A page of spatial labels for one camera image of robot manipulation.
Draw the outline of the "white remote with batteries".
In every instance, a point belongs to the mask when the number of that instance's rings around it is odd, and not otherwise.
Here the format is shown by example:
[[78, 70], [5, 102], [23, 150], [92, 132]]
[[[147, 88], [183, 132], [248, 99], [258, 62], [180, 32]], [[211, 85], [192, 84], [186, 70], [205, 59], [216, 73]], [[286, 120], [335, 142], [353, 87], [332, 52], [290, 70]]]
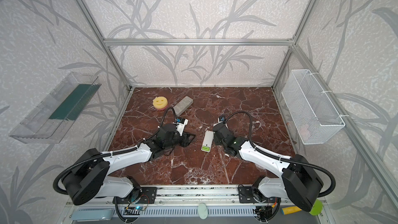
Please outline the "white remote with batteries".
[[210, 152], [213, 140], [214, 140], [213, 131], [207, 130], [205, 132], [205, 136], [204, 136], [204, 140], [203, 140], [203, 143], [202, 143], [201, 151]]

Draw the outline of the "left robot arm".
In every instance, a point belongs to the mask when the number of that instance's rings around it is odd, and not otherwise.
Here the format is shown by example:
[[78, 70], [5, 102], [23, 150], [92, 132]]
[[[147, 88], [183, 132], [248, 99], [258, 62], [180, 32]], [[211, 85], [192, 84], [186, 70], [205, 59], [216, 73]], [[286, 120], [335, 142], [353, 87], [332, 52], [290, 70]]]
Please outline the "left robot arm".
[[137, 190], [139, 184], [132, 178], [113, 177], [112, 173], [157, 159], [176, 146], [187, 147], [195, 137], [184, 131], [183, 124], [171, 123], [159, 127], [151, 137], [130, 148], [107, 152], [89, 149], [55, 178], [53, 189], [68, 195], [74, 205], [83, 205], [94, 198], [125, 198]]

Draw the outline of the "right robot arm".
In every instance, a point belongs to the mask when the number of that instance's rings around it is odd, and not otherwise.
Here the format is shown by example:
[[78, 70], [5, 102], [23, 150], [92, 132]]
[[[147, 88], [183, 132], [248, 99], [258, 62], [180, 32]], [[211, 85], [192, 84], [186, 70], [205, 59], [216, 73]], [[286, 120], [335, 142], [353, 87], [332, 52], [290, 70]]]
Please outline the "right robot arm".
[[336, 180], [328, 170], [308, 161], [302, 155], [280, 155], [253, 144], [248, 138], [234, 136], [228, 126], [219, 122], [213, 127], [214, 142], [229, 156], [252, 162], [276, 175], [262, 177], [254, 188], [265, 198], [285, 198], [303, 211], [310, 212], [320, 197], [336, 188]]

